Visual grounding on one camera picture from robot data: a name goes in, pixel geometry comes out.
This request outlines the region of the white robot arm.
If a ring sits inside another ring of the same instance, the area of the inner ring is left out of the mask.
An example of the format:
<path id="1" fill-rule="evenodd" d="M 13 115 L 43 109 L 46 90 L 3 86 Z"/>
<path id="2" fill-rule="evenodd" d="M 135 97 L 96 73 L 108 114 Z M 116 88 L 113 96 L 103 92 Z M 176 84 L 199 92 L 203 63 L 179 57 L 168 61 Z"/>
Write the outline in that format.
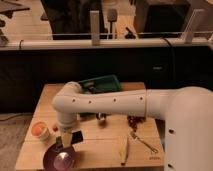
<path id="1" fill-rule="evenodd" d="M 122 114 L 165 122 L 164 171 L 213 171 L 213 91 L 202 87 L 140 89 L 84 94 L 66 83 L 52 106 L 61 129 L 72 128 L 78 113 Z"/>

